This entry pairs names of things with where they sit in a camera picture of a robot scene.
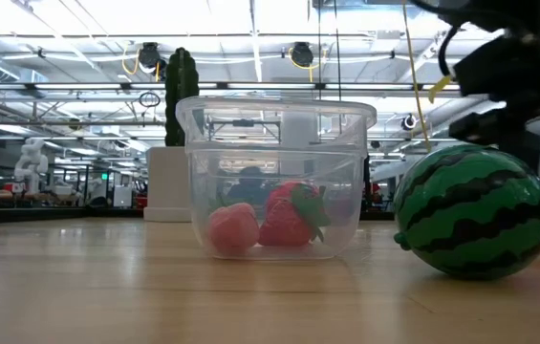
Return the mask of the small pink-red fruit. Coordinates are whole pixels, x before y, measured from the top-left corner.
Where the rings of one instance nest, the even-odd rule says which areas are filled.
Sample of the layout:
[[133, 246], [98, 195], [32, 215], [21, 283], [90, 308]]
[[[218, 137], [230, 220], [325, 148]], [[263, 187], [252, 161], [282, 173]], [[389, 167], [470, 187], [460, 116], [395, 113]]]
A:
[[208, 220], [208, 237], [218, 252], [240, 254], [258, 243], [260, 226], [250, 204], [219, 207]]

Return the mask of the person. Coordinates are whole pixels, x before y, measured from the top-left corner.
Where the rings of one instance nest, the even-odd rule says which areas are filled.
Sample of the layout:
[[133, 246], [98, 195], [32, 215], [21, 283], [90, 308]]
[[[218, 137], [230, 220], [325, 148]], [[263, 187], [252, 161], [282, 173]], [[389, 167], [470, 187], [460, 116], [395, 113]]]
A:
[[269, 191], [263, 186], [264, 173], [257, 166], [249, 166], [239, 173], [238, 183], [230, 188], [227, 196], [232, 200], [261, 205], [269, 196]]

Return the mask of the green striped toy watermelon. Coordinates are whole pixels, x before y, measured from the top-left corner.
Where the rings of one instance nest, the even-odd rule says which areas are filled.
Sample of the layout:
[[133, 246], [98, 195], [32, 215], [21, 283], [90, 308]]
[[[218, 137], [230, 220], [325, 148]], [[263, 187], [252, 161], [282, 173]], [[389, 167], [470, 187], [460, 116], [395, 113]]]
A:
[[493, 147], [437, 150], [403, 175], [395, 242], [452, 277], [496, 280], [540, 255], [540, 178]]

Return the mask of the white robot figure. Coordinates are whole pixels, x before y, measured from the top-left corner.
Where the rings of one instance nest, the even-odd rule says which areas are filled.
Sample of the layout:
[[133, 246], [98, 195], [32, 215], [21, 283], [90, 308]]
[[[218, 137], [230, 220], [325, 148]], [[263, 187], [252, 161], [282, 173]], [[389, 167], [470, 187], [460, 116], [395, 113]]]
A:
[[15, 194], [35, 194], [39, 192], [40, 175], [48, 171], [48, 158], [41, 150], [45, 141], [42, 139], [26, 139], [21, 146], [21, 156], [14, 167]]

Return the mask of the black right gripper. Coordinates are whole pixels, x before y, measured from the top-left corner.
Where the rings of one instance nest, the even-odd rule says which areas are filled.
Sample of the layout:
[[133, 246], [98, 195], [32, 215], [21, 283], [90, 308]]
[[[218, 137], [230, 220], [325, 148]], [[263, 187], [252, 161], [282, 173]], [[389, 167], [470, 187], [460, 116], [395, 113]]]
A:
[[[501, 36], [453, 66], [464, 96], [487, 95], [509, 109], [540, 109], [540, 36], [527, 39]], [[532, 112], [493, 109], [470, 113], [449, 125], [448, 135], [499, 150], [538, 168], [540, 137], [527, 130]]]

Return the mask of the clear plastic tupperware container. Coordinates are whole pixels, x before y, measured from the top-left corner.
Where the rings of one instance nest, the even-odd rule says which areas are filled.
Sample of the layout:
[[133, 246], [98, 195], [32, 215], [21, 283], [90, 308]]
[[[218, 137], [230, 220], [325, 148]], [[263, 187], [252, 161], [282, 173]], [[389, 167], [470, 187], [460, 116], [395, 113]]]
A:
[[[200, 245], [213, 257], [249, 260], [327, 259], [347, 247], [359, 222], [368, 157], [367, 131], [374, 107], [343, 101], [254, 97], [190, 97], [176, 117], [185, 135], [189, 162], [191, 221]], [[240, 254], [218, 252], [208, 237], [208, 201], [227, 196], [239, 173], [257, 166], [271, 192], [289, 181], [319, 188], [331, 223], [303, 247], [265, 247]], [[261, 227], [267, 200], [250, 204]]]

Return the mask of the large strawberry with cloth leaves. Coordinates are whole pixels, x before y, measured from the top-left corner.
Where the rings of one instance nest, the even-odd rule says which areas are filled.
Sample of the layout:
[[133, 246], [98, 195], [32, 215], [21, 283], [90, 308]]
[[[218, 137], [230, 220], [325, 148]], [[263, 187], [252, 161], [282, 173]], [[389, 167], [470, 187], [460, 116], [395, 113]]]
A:
[[268, 205], [260, 227], [259, 244], [265, 247], [303, 247], [325, 241], [322, 227], [331, 223], [319, 196], [279, 197]]

